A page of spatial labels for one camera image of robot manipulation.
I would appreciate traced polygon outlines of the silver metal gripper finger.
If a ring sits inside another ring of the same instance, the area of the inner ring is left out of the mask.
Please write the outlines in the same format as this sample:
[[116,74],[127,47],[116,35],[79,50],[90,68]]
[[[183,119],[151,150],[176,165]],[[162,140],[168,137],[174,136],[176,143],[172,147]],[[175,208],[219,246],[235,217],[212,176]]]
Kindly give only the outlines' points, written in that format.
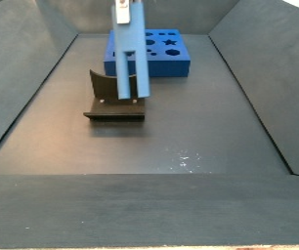
[[131,0],[115,0],[116,22],[127,24],[131,22]]

